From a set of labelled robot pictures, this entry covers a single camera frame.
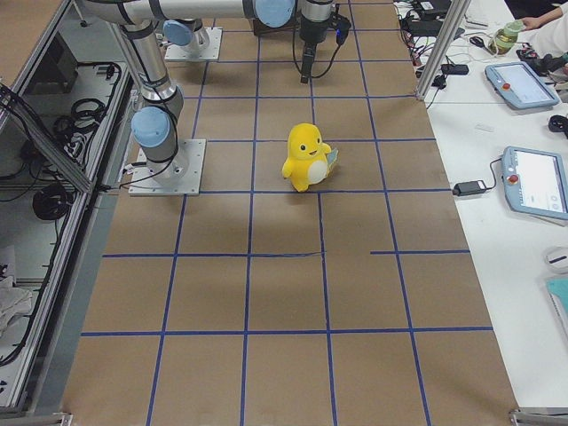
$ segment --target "blue joint cap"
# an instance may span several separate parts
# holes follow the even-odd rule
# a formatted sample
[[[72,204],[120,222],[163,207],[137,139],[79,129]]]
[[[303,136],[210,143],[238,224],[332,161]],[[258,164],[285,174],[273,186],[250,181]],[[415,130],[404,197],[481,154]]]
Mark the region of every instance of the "blue joint cap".
[[[267,27],[282,27],[290,20],[295,0],[256,0],[255,13]]]
[[[187,46],[193,38],[193,31],[176,20],[166,20],[163,23],[163,34],[168,41],[178,46]]]
[[[155,148],[170,134],[170,118],[160,108],[146,106],[134,114],[130,128],[140,145]]]

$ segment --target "person's hand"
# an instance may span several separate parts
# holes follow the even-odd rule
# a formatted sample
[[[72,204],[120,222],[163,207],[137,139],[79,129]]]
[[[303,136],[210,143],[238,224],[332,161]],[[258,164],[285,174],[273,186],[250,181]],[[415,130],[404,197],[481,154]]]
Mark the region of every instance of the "person's hand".
[[[530,29],[540,28],[540,20],[538,18],[533,18],[532,16],[522,18],[521,21],[525,24],[525,31]]]

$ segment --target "white table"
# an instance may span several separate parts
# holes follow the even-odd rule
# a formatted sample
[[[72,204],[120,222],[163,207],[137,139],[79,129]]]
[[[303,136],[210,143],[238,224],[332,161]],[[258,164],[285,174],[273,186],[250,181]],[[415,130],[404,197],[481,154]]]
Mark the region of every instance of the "white table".
[[[479,1],[487,16],[501,17],[488,32],[512,20],[502,1],[472,1]],[[476,59],[491,59],[474,46],[462,47],[463,40],[454,44],[450,55],[469,49]],[[452,58],[469,61],[466,55]],[[511,51],[492,63],[514,60]],[[468,65],[469,75],[450,76],[428,111],[451,185],[478,179],[490,185],[489,162],[506,146],[559,153],[568,168],[568,140],[547,127],[551,115],[568,114],[568,105],[515,112],[486,81],[488,63]],[[434,93],[430,90],[426,105]],[[554,273],[543,261],[546,249],[568,245],[568,227],[511,211],[500,181],[488,193],[455,201],[517,403],[522,408],[568,407],[568,339],[545,288],[545,279]]]

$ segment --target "plush toy white belly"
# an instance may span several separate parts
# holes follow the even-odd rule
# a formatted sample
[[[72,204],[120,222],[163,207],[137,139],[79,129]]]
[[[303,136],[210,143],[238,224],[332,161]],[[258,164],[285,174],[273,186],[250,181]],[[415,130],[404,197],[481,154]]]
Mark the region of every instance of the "plush toy white belly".
[[[310,185],[318,184],[323,179],[326,178],[327,175],[327,162],[322,160],[318,160],[313,162],[310,168],[308,169],[308,182]]]

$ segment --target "person's arm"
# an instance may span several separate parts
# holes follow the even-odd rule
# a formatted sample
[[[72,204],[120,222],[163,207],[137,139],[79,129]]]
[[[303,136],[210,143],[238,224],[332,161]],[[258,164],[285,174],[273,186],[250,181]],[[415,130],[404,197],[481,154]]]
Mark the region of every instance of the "person's arm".
[[[545,13],[538,18],[527,17],[523,18],[522,21],[525,24],[525,30],[536,29],[542,27],[545,24],[548,24],[553,20],[557,20],[558,18],[562,17],[565,12],[568,12],[568,3],[565,3],[548,13]]]

